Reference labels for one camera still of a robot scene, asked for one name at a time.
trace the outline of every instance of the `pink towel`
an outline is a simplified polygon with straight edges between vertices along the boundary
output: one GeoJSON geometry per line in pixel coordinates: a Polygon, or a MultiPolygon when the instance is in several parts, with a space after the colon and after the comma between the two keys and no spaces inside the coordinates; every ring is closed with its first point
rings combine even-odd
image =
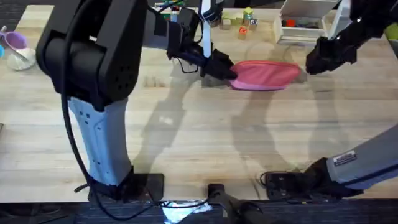
{"type": "Polygon", "coordinates": [[[281,90],[301,74],[297,65],[268,60],[247,60],[231,67],[238,78],[231,80],[237,90],[281,90]]]}

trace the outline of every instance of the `yellow object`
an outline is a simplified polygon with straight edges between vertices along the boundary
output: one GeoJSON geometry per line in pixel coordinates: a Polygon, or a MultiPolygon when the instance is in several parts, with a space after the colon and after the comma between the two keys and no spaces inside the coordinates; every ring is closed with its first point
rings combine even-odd
{"type": "Polygon", "coordinates": [[[398,40],[398,24],[395,22],[389,25],[385,30],[386,37],[389,40],[398,40]]]}
{"type": "Polygon", "coordinates": [[[230,28],[231,28],[231,19],[222,19],[220,28],[222,30],[230,30],[230,28]]]}
{"type": "Polygon", "coordinates": [[[250,8],[250,7],[247,7],[247,8],[245,8],[244,10],[243,10],[243,17],[245,16],[245,15],[247,15],[247,14],[249,14],[249,15],[253,15],[253,9],[252,8],[250,8]]]}
{"type": "Polygon", "coordinates": [[[231,20],[235,19],[233,16],[231,16],[230,13],[227,13],[227,12],[223,12],[223,15],[221,16],[221,18],[222,19],[231,19],[231,20]]]}
{"type": "Polygon", "coordinates": [[[243,15],[241,13],[236,13],[233,16],[233,19],[231,20],[232,25],[234,26],[240,26],[243,23],[243,15]]]}

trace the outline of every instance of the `blue object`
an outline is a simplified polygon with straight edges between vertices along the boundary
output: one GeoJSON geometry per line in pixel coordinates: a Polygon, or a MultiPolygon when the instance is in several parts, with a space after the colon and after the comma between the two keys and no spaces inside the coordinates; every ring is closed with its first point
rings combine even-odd
{"type": "Polygon", "coordinates": [[[177,22],[177,12],[172,11],[171,15],[170,15],[170,21],[172,22],[177,22]]]}
{"type": "Polygon", "coordinates": [[[4,56],[4,47],[0,45],[0,58],[2,58],[3,56],[4,56]]]}

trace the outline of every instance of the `purple cup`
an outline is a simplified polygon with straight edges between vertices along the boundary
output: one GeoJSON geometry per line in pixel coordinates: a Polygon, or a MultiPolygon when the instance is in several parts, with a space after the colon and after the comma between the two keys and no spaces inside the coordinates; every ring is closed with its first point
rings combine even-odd
{"type": "Polygon", "coordinates": [[[4,38],[6,44],[13,49],[24,49],[27,47],[27,40],[18,32],[0,32],[0,37],[4,38]]]}

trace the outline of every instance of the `small toy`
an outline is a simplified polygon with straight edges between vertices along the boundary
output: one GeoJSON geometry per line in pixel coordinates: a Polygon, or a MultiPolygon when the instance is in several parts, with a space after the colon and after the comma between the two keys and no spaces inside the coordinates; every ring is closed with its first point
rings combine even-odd
{"type": "Polygon", "coordinates": [[[4,57],[4,47],[2,47],[2,45],[0,45],[0,58],[4,57]]]}
{"type": "Polygon", "coordinates": [[[177,16],[178,16],[178,11],[172,11],[170,15],[170,21],[176,22],[177,21],[177,16]]]}
{"type": "MultiPolygon", "coordinates": [[[[164,0],[163,2],[155,3],[155,7],[166,7],[166,6],[168,6],[168,5],[172,4],[172,3],[175,3],[175,2],[176,1],[164,0]]],[[[178,7],[182,7],[182,6],[184,6],[184,1],[177,2],[172,7],[178,8],[178,7]]]]}
{"type": "Polygon", "coordinates": [[[239,28],[238,39],[239,40],[245,40],[246,39],[246,34],[248,34],[248,30],[245,27],[239,28]]]}
{"type": "Polygon", "coordinates": [[[250,20],[253,19],[253,16],[250,14],[246,14],[243,18],[243,25],[248,27],[250,25],[250,20]]]}
{"type": "Polygon", "coordinates": [[[0,37],[13,49],[24,49],[27,47],[26,37],[17,32],[0,32],[0,37]]]}
{"type": "Polygon", "coordinates": [[[287,19],[282,21],[282,26],[284,27],[295,27],[295,21],[293,19],[287,19]]]}
{"type": "Polygon", "coordinates": [[[222,19],[231,19],[231,20],[234,19],[234,17],[231,16],[231,14],[228,13],[228,12],[223,12],[223,15],[221,16],[221,18],[222,18],[222,19]]]}
{"type": "Polygon", "coordinates": [[[28,47],[17,49],[8,56],[7,65],[15,71],[26,70],[36,64],[36,51],[28,47]]]}
{"type": "Polygon", "coordinates": [[[246,15],[253,16],[253,9],[250,7],[245,8],[243,10],[243,17],[245,17],[246,15]]]}
{"type": "Polygon", "coordinates": [[[234,19],[231,21],[232,25],[240,26],[243,23],[243,15],[241,13],[236,13],[234,15],[234,19]]]}
{"type": "Polygon", "coordinates": [[[231,28],[231,19],[223,19],[221,21],[220,28],[223,29],[223,30],[230,30],[230,28],[231,28]]]}
{"type": "Polygon", "coordinates": [[[259,24],[259,21],[257,19],[251,19],[250,25],[249,25],[249,30],[255,31],[257,29],[258,24],[259,24]]]}
{"type": "Polygon", "coordinates": [[[170,21],[170,18],[172,17],[170,13],[162,13],[162,16],[167,21],[170,21]]]}
{"type": "Polygon", "coordinates": [[[303,26],[305,28],[309,28],[309,29],[319,29],[320,28],[319,23],[317,23],[317,22],[309,22],[307,24],[304,24],[303,26]]]}

